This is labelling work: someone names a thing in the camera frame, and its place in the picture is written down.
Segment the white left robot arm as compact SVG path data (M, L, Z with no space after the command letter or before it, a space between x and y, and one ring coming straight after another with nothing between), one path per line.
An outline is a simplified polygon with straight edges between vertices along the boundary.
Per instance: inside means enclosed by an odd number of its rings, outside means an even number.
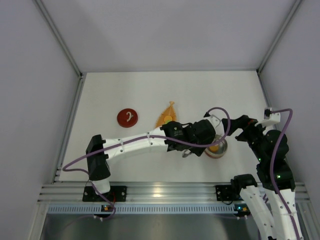
M205 117L194 123L179 123L170 121L144 134L117 138L103 139L100 134L91 138L85 153L87 156L89 180L95 186L95 192L106 194L111 190L109 177L111 170L108 160L120 160L148 152L186 152L201 156L204 147L210 145L216 137L219 120Z

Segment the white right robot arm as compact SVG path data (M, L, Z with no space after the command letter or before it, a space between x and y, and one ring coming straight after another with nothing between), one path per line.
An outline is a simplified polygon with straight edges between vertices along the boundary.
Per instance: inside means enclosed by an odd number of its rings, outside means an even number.
M285 157L289 151L283 131L266 127L281 121L280 111L267 110L264 120L243 115L237 119L222 119L224 131L232 135L236 130L239 142L246 142L258 159L258 178L264 189L262 197L251 174L237 175L230 183L235 194L248 206L260 237L263 240L302 240L303 234L296 209L296 184Z

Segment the metal serving tongs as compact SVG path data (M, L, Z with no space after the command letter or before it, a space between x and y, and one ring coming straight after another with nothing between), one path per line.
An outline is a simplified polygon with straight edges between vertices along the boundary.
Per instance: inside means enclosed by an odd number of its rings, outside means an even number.
M221 139L221 138L222 138L221 135L216 134L213 142L216 142L217 140L219 140L219 139ZM189 149L186 149L186 150L183 151L182 157L183 157L183 158L187 158L188 156L190 156L190 155L192 155L192 154L193 154L193 153L192 153Z

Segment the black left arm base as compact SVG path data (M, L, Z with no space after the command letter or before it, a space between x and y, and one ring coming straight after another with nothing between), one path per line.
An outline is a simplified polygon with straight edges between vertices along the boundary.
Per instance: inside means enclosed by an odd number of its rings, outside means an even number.
M126 202L127 198L127 186L111 186L110 191L102 194L110 202ZM83 202L105 202L105 200L98 195L92 186L85 186L83 195Z

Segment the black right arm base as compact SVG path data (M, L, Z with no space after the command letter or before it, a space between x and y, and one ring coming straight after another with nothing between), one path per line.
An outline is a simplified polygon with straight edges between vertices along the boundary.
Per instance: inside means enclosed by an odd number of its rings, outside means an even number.
M220 202L232 202L237 199L231 184L216 185L215 192L216 199Z

